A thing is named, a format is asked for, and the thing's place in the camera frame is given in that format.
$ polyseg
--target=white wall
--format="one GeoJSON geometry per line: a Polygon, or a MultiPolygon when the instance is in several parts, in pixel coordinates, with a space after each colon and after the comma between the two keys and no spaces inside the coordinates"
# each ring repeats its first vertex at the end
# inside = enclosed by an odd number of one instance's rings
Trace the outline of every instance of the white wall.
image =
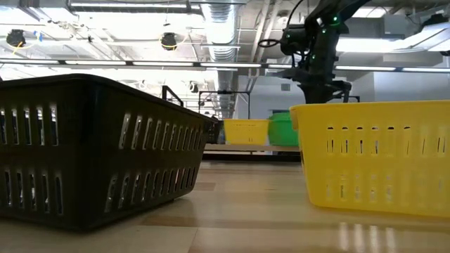
{"type": "Polygon", "coordinates": [[[375,101],[375,74],[365,74],[363,77],[352,82],[352,96],[360,96],[361,102],[375,101]]]}
{"type": "MultiPolygon", "coordinates": [[[[444,62],[435,67],[448,67],[444,62]]],[[[376,101],[450,99],[448,74],[375,73],[376,101]]]]}
{"type": "MultiPolygon", "coordinates": [[[[244,91],[248,78],[239,76],[239,90],[244,91]]],[[[252,119],[267,119],[273,110],[289,110],[291,106],[304,104],[303,91],[296,82],[278,77],[258,77],[250,99],[252,119]],[[281,84],[290,84],[290,91],[281,91],[281,84]]],[[[236,99],[234,119],[248,118],[248,105],[240,97],[236,99]]]]}
{"type": "MultiPolygon", "coordinates": [[[[448,67],[446,62],[435,67],[448,67]]],[[[247,77],[239,77],[239,89],[245,90],[247,77]]],[[[450,74],[423,74],[399,72],[372,72],[352,83],[353,96],[361,96],[361,102],[439,100],[450,99],[450,74]]],[[[329,103],[340,103],[334,100],[329,103]]],[[[251,118],[267,119],[272,110],[289,110],[304,103],[304,95],[295,82],[277,77],[258,77],[251,95],[251,118]],[[290,91],[281,91],[281,84],[290,84],[290,91]]],[[[248,107],[237,98],[234,118],[247,119],[248,107]]]]}

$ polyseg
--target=black cable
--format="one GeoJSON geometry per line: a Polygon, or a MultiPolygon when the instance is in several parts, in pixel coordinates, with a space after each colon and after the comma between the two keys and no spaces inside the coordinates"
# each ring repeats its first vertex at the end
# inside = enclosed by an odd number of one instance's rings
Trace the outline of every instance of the black cable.
{"type": "Polygon", "coordinates": [[[280,44],[281,41],[279,39],[262,39],[258,42],[258,46],[262,47],[262,48],[270,48],[273,46],[276,46],[278,44],[280,44]]]}
{"type": "Polygon", "coordinates": [[[289,18],[288,18],[288,23],[286,24],[286,27],[289,25],[290,20],[293,18],[294,12],[295,10],[298,8],[298,6],[303,2],[303,0],[298,1],[298,3],[294,6],[294,9],[291,11],[289,18]]]}
{"type": "Polygon", "coordinates": [[[385,10],[386,14],[389,14],[389,11],[388,11],[384,6],[376,6],[375,8],[372,9],[372,11],[370,11],[370,12],[366,15],[366,18],[368,18],[368,17],[372,14],[372,12],[375,11],[376,9],[378,9],[378,8],[382,8],[383,10],[385,10]]]}
{"type": "MultiPolygon", "coordinates": [[[[286,28],[288,27],[290,20],[293,18],[294,12],[295,10],[298,8],[298,6],[303,2],[304,0],[300,0],[298,1],[297,4],[295,4],[294,8],[292,9],[292,11],[290,12],[289,15],[289,19],[288,22],[286,23],[286,28]]],[[[280,44],[281,41],[279,39],[262,39],[258,42],[258,46],[262,47],[262,48],[271,48],[274,47],[278,44],[280,44]]]]}
{"type": "Polygon", "coordinates": [[[416,23],[416,22],[414,22],[414,20],[409,16],[409,15],[406,15],[406,17],[414,24],[414,25],[422,25],[422,24],[418,24],[418,23],[416,23]]]}

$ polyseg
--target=pipe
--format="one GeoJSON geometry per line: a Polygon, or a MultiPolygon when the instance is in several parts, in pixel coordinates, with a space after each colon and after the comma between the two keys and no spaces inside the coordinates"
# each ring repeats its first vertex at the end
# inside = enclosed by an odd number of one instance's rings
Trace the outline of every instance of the pipe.
{"type": "Polygon", "coordinates": [[[261,19],[255,35],[255,41],[253,42],[252,53],[250,54],[250,62],[255,59],[256,50],[258,49],[258,42],[261,39],[262,30],[264,29],[264,23],[266,22],[267,13],[269,12],[270,0],[264,0],[264,5],[261,10],[261,19]]]}
{"type": "Polygon", "coordinates": [[[198,6],[184,6],[174,4],[142,4],[139,6],[133,6],[133,4],[113,4],[107,3],[104,6],[98,3],[95,6],[94,3],[90,3],[89,6],[71,5],[69,10],[75,13],[168,13],[168,14],[195,14],[202,15],[202,10],[198,6]]]}
{"type": "MultiPolygon", "coordinates": [[[[235,44],[237,30],[238,7],[230,4],[202,4],[203,14],[206,19],[206,37],[208,44],[235,44]]],[[[209,47],[211,61],[234,62],[236,61],[237,48],[209,47]]],[[[237,83],[233,83],[233,72],[217,71],[219,90],[235,91],[237,83]]],[[[229,112],[229,99],[217,96],[223,118],[230,118],[233,112],[229,112]]]]}
{"type": "MultiPolygon", "coordinates": [[[[278,12],[280,11],[280,6],[283,0],[276,0],[274,8],[272,9],[272,15],[270,17],[269,24],[267,25],[266,31],[264,32],[263,39],[268,39],[270,37],[270,34],[272,33],[272,28],[274,28],[274,23],[276,18],[278,17],[278,12]]],[[[264,53],[264,48],[259,48],[258,55],[256,58],[256,62],[261,62],[262,55],[264,53]]]]}

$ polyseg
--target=metal frame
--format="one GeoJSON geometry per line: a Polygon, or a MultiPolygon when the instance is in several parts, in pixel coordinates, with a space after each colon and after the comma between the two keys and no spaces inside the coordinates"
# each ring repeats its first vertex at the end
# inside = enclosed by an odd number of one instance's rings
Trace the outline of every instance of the metal frame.
{"type": "Polygon", "coordinates": [[[300,163],[302,158],[297,153],[291,155],[234,155],[234,154],[209,154],[203,153],[203,161],[239,161],[239,162],[296,162],[300,163]]]}
{"type": "Polygon", "coordinates": [[[201,102],[202,102],[202,94],[208,93],[208,94],[217,94],[217,95],[232,95],[232,94],[247,94],[248,100],[246,102],[248,104],[248,119],[251,118],[250,116],[250,92],[249,91],[199,91],[198,92],[198,113],[200,113],[201,109],[201,102]]]}
{"type": "Polygon", "coordinates": [[[179,102],[180,102],[180,106],[184,107],[184,102],[180,99],[180,97],[178,97],[173,90],[171,90],[167,85],[163,85],[162,86],[162,95],[161,98],[165,101],[167,101],[167,92],[170,93],[170,95],[172,95],[173,97],[175,97],[179,102]]]}
{"type": "MultiPolygon", "coordinates": [[[[211,67],[217,70],[228,68],[237,70],[287,70],[290,64],[268,64],[268,63],[211,63],[211,62],[185,62],[185,61],[154,61],[154,60],[74,60],[74,59],[19,59],[0,58],[0,64],[16,65],[43,65],[57,67],[89,67],[91,69],[126,69],[134,68],[140,70],[206,70],[211,67]],[[68,64],[66,61],[81,61],[80,64],[68,64]]],[[[450,67],[376,67],[376,66],[335,66],[339,71],[356,72],[404,72],[404,73],[433,73],[450,74],[450,67]]]]}

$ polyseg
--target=basket slot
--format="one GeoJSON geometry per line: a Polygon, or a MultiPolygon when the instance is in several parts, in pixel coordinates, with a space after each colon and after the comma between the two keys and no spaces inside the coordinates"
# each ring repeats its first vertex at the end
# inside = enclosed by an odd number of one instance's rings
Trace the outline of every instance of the basket slot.
{"type": "Polygon", "coordinates": [[[63,215],[63,181],[60,176],[55,177],[56,188],[56,211],[58,215],[63,215]]]}
{"type": "Polygon", "coordinates": [[[58,111],[56,105],[50,105],[50,130],[51,130],[51,145],[58,145],[58,111]]]}
{"type": "Polygon", "coordinates": [[[153,138],[153,149],[154,150],[156,149],[156,145],[158,143],[158,137],[160,136],[161,124],[162,124],[161,120],[158,120],[157,124],[156,124],[156,129],[155,129],[155,137],[153,138]]]}
{"type": "Polygon", "coordinates": [[[23,109],[23,117],[25,119],[24,125],[25,125],[25,144],[31,145],[31,123],[30,123],[30,109],[24,108],[23,109]]]}
{"type": "Polygon", "coordinates": [[[396,145],[395,145],[395,138],[396,138],[396,132],[395,132],[395,127],[393,126],[389,126],[387,128],[387,133],[386,133],[386,152],[387,152],[387,156],[393,157],[396,155],[396,145]]]}
{"type": "Polygon", "coordinates": [[[404,127],[403,132],[403,155],[404,157],[408,157],[411,152],[411,137],[412,137],[412,131],[409,126],[404,127]]]}
{"type": "Polygon", "coordinates": [[[136,178],[134,179],[133,192],[131,194],[131,203],[135,203],[136,202],[137,191],[138,191],[138,188],[139,188],[140,180],[141,180],[141,175],[137,174],[136,178]]]}
{"type": "Polygon", "coordinates": [[[370,137],[370,150],[371,150],[371,154],[372,155],[378,155],[380,153],[380,130],[378,128],[378,126],[373,126],[371,129],[371,137],[370,137]]]}
{"type": "Polygon", "coordinates": [[[181,145],[181,133],[183,133],[183,127],[180,126],[179,130],[178,130],[178,138],[176,139],[176,150],[180,150],[180,145],[181,145]]]}
{"type": "Polygon", "coordinates": [[[45,145],[45,131],[44,131],[44,113],[42,107],[36,108],[37,113],[37,136],[38,144],[45,145]]]}
{"type": "Polygon", "coordinates": [[[44,125],[44,136],[45,136],[45,144],[46,145],[53,145],[53,121],[52,121],[52,111],[50,107],[43,107],[42,108],[42,123],[44,125]]]}
{"type": "Polygon", "coordinates": [[[8,143],[6,140],[6,117],[3,108],[0,108],[0,141],[2,144],[8,143]]]}
{"type": "Polygon", "coordinates": [[[341,138],[341,143],[340,143],[340,152],[342,154],[348,154],[349,152],[349,132],[348,132],[349,128],[344,126],[342,128],[342,138],[341,138]]]}
{"type": "Polygon", "coordinates": [[[327,128],[327,141],[326,141],[326,152],[334,153],[335,141],[334,141],[334,128],[329,126],[327,128]]]}
{"type": "Polygon", "coordinates": [[[13,144],[19,144],[19,128],[17,120],[17,109],[11,110],[11,124],[13,125],[13,144]]]}
{"type": "Polygon", "coordinates": [[[119,149],[124,149],[130,118],[131,115],[129,113],[126,113],[122,123],[122,130],[120,131],[119,149]]]}
{"type": "Polygon", "coordinates": [[[194,150],[196,139],[197,139],[197,129],[192,129],[191,130],[191,143],[189,145],[190,146],[189,150],[194,150]]]}
{"type": "Polygon", "coordinates": [[[167,134],[169,133],[169,126],[170,126],[169,122],[166,122],[166,125],[164,125],[164,133],[162,134],[162,141],[161,141],[161,150],[165,149],[167,134]]]}
{"type": "Polygon", "coordinates": [[[115,189],[116,189],[116,183],[117,183],[117,176],[112,176],[111,180],[110,180],[110,184],[108,186],[108,195],[106,196],[105,213],[111,211],[111,207],[113,205],[115,189]]]}
{"type": "Polygon", "coordinates": [[[162,173],[162,181],[161,181],[161,187],[160,187],[160,196],[162,196],[162,194],[164,193],[164,189],[166,187],[167,184],[167,171],[164,171],[162,173]]]}
{"type": "Polygon", "coordinates": [[[188,168],[188,171],[184,174],[185,180],[184,188],[186,189],[189,186],[189,180],[191,179],[191,168],[188,168]]]}
{"type": "Polygon", "coordinates": [[[37,211],[36,206],[36,181],[34,174],[30,174],[30,206],[32,211],[37,211]]]}
{"type": "Polygon", "coordinates": [[[153,177],[153,185],[152,185],[152,198],[155,197],[156,195],[156,186],[157,184],[159,184],[159,180],[160,180],[160,173],[156,172],[155,177],[153,177]]]}
{"type": "Polygon", "coordinates": [[[119,206],[118,206],[119,209],[121,209],[124,205],[125,197],[127,196],[127,191],[128,191],[128,182],[129,182],[129,176],[125,176],[124,180],[122,182],[122,190],[120,191],[120,199],[119,199],[119,206]]]}
{"type": "Polygon", "coordinates": [[[22,172],[17,172],[17,190],[18,190],[18,199],[19,199],[19,208],[24,209],[25,206],[23,204],[23,178],[22,172]]]}
{"type": "Polygon", "coordinates": [[[131,141],[131,149],[135,150],[138,145],[139,132],[141,131],[142,116],[138,115],[133,131],[133,140],[131,141]]]}
{"type": "Polygon", "coordinates": [[[170,176],[169,176],[169,187],[167,187],[167,194],[169,194],[170,190],[173,189],[173,187],[174,187],[174,174],[175,174],[175,171],[171,170],[170,176]]]}
{"type": "Polygon", "coordinates": [[[186,127],[186,129],[184,130],[184,137],[183,137],[183,148],[182,148],[183,151],[185,151],[188,147],[188,143],[189,143],[189,139],[190,139],[190,136],[188,136],[188,132],[189,132],[189,128],[186,127]]]}
{"type": "Polygon", "coordinates": [[[50,213],[50,199],[49,199],[49,179],[46,174],[42,174],[42,190],[44,194],[44,212],[50,213]]]}
{"type": "Polygon", "coordinates": [[[169,140],[169,150],[172,150],[172,147],[174,145],[174,141],[175,141],[175,133],[176,133],[176,125],[174,124],[172,126],[172,132],[170,134],[170,140],[169,140]]]}
{"type": "Polygon", "coordinates": [[[439,137],[437,139],[437,152],[444,154],[445,153],[445,145],[446,145],[446,138],[445,137],[439,137]]]}
{"type": "Polygon", "coordinates": [[[192,168],[192,177],[191,177],[191,183],[189,185],[189,187],[194,186],[194,182],[195,182],[195,173],[196,173],[197,169],[194,167],[192,168]]]}
{"type": "Polygon", "coordinates": [[[148,143],[150,141],[150,131],[151,131],[151,128],[152,128],[152,124],[153,124],[153,119],[151,117],[149,117],[147,119],[146,132],[145,132],[145,134],[143,136],[143,139],[144,139],[144,142],[143,142],[143,145],[142,145],[142,149],[143,150],[146,150],[147,147],[148,147],[148,143]]]}
{"type": "Polygon", "coordinates": [[[179,175],[180,175],[180,169],[176,169],[175,179],[174,179],[174,192],[176,192],[176,190],[178,189],[179,175]]]}
{"type": "Polygon", "coordinates": [[[142,198],[141,201],[146,201],[148,189],[150,188],[150,173],[147,173],[146,181],[143,184],[143,190],[142,190],[142,198]]]}
{"type": "Polygon", "coordinates": [[[13,206],[12,185],[11,185],[11,173],[9,170],[5,171],[5,184],[6,184],[6,204],[9,207],[12,207],[13,206]]]}
{"type": "Polygon", "coordinates": [[[200,149],[200,145],[202,143],[202,136],[203,136],[203,129],[200,128],[200,130],[198,131],[198,138],[197,138],[197,150],[200,149]]]}
{"type": "Polygon", "coordinates": [[[184,172],[185,172],[185,169],[184,169],[184,168],[181,168],[181,169],[180,169],[180,172],[179,172],[179,174],[178,174],[178,180],[177,180],[177,183],[179,184],[179,190],[182,190],[182,189],[183,189],[184,172]]]}

